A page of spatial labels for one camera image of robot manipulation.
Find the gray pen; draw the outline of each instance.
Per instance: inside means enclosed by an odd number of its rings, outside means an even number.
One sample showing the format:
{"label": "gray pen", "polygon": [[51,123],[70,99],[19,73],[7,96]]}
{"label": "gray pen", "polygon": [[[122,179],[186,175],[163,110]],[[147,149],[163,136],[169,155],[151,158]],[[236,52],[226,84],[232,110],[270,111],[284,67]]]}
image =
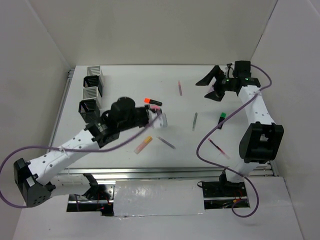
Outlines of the gray pen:
{"label": "gray pen", "polygon": [[193,119],[192,131],[194,131],[196,128],[197,117],[198,117],[198,113],[196,112]]}
{"label": "gray pen", "polygon": [[175,146],[173,146],[170,142],[168,142],[168,141],[164,140],[162,137],[157,136],[157,138],[158,138],[161,142],[163,142],[163,143],[167,144],[170,148],[172,148],[172,149],[176,149],[176,147],[175,147]]}

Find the orange marker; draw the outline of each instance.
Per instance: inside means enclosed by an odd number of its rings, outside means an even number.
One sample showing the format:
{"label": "orange marker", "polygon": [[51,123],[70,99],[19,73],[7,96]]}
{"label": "orange marker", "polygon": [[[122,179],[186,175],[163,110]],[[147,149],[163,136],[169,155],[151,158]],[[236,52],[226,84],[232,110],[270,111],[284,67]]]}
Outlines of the orange marker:
{"label": "orange marker", "polygon": [[152,99],[150,99],[150,98],[145,98],[145,99],[144,99],[144,102],[145,102],[146,104],[154,104],[154,105],[162,106],[162,102],[156,101],[156,100],[152,100]]}
{"label": "orange marker", "polygon": [[152,137],[148,136],[143,142],[134,150],[135,154],[138,154],[144,149],[150,142],[152,141]]}

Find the robotic arm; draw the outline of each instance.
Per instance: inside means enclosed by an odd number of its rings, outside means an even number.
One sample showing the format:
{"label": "robotic arm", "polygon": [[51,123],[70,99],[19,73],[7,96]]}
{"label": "robotic arm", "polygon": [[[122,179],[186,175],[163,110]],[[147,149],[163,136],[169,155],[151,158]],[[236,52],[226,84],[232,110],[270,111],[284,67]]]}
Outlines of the robotic arm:
{"label": "robotic arm", "polygon": [[[158,117],[156,110],[149,105],[135,107],[135,102],[128,97],[121,97],[104,112],[98,120],[87,124],[76,136],[43,156],[25,161],[17,160],[14,165],[14,180],[26,206],[36,207],[50,197],[66,194],[92,196],[103,191],[91,174],[57,176],[59,172],[81,159],[92,150],[98,151],[106,144],[117,140],[120,132],[145,127]],[[166,115],[162,114],[153,122],[153,127],[167,126]],[[66,151],[88,150],[88,152]]]}
{"label": "robotic arm", "polygon": [[[227,65],[229,71],[233,64]],[[206,86],[215,77],[213,84],[214,91],[205,95],[205,98],[221,102],[225,91],[235,92],[245,104],[252,97],[260,92],[260,82],[257,78],[251,77],[250,61],[236,61],[234,63],[233,77],[229,77],[218,65],[197,82],[197,86]],[[246,130],[239,144],[240,158],[229,168],[247,176],[259,164],[265,164],[274,160],[280,142],[284,134],[282,125],[277,125],[271,118],[261,92],[255,100],[245,107],[249,127]],[[231,171],[223,171],[220,176],[222,184],[240,183],[243,178]]]}

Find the red pen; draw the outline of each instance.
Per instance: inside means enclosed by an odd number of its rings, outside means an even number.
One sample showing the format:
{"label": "red pen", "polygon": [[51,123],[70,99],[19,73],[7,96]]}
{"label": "red pen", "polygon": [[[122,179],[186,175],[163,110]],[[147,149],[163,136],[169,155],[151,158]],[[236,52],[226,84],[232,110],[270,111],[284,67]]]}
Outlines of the red pen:
{"label": "red pen", "polygon": [[230,157],[220,148],[217,144],[215,144],[210,138],[208,138],[210,143],[212,143],[227,159],[230,159]]}

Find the green marker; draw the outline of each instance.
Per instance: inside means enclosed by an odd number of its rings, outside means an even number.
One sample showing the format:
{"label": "green marker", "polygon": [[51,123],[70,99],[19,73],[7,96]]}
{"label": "green marker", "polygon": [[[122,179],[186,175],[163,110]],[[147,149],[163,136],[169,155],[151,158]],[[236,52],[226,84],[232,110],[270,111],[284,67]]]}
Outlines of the green marker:
{"label": "green marker", "polygon": [[225,120],[227,114],[225,114],[224,112],[221,113],[220,118],[219,118],[219,123],[221,123],[223,120]]}

